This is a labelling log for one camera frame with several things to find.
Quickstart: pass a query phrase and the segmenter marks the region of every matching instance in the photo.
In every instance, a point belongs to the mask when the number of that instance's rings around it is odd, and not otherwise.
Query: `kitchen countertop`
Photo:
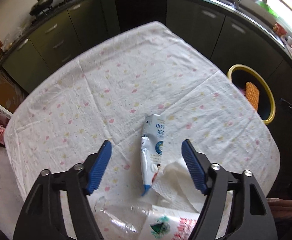
[[[13,45],[7,50],[6,52],[2,53],[0,56],[0,65],[6,60],[6,58],[39,26],[47,22],[48,20],[55,17],[57,14],[61,13],[62,11],[66,10],[69,7],[81,2],[83,0],[71,0],[59,7],[55,7],[53,11],[47,15],[42,20],[37,21],[34,25],[31,25],[27,28],[24,33],[13,43]],[[288,48],[283,44],[281,39],[273,33],[271,28],[266,24],[263,23],[261,20],[257,19],[256,17],[250,17],[249,13],[245,12],[242,8],[236,9],[232,6],[232,3],[227,0],[201,0],[207,2],[208,6],[212,6],[214,9],[219,9],[221,12],[231,15],[234,18],[237,18],[241,22],[244,20],[251,24],[251,27],[254,31],[260,34],[269,44],[271,44],[286,60],[290,66],[292,67],[292,55],[288,51]]]

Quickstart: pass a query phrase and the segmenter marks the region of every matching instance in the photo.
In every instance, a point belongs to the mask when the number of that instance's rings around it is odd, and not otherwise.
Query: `silver bolt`
[[[50,172],[50,171],[46,169],[46,170],[42,170],[40,174],[41,174],[42,176],[46,176],[46,175],[49,174],[49,172]]]
[[[221,169],[221,166],[217,163],[213,163],[211,167],[215,171],[219,171]]]
[[[84,165],[82,165],[81,163],[77,163],[73,166],[73,168],[76,170],[76,171],[80,171],[84,168]]]
[[[247,177],[251,177],[253,175],[253,173],[249,170],[245,170],[244,171],[244,174],[247,176]]]

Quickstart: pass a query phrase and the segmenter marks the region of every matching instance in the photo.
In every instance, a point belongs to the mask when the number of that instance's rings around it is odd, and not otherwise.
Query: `table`
[[[141,129],[151,113],[166,115],[163,167],[188,138],[226,170],[250,169],[269,192],[280,157],[259,115],[212,62],[154,22],[79,55],[15,111],[4,139],[22,198],[41,170],[68,170],[105,139],[112,158],[89,202],[140,197]]]

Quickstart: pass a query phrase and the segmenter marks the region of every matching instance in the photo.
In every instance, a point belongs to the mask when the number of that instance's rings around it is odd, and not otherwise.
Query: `green logo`
[[[151,231],[151,234],[156,239],[160,239],[161,237],[169,233],[170,225],[168,221],[169,221],[169,218],[165,216],[156,220],[157,222],[156,224],[150,225],[150,227],[153,229],[153,231]]]

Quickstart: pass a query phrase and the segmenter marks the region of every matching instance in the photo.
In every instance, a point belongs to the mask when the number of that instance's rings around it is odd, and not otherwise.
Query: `orange mesh object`
[[[251,103],[253,108],[255,108],[255,110],[257,111],[259,101],[259,90],[251,82],[246,83],[246,98]]]

